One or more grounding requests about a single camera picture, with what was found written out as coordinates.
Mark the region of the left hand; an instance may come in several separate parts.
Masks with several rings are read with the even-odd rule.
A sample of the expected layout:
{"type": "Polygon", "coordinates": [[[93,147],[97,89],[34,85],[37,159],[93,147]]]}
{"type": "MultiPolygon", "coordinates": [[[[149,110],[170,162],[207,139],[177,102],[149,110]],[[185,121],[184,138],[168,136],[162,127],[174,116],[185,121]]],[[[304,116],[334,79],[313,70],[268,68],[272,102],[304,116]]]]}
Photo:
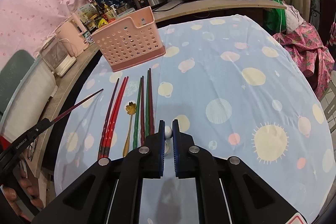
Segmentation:
{"type": "Polygon", "coordinates": [[[44,208],[39,196],[39,188],[31,182],[23,168],[16,166],[11,177],[2,184],[2,193],[20,220],[24,223],[31,223],[34,214],[23,202],[23,195],[18,194],[18,189],[23,191],[25,197],[29,199],[30,204],[35,209],[41,211],[44,208]]]}

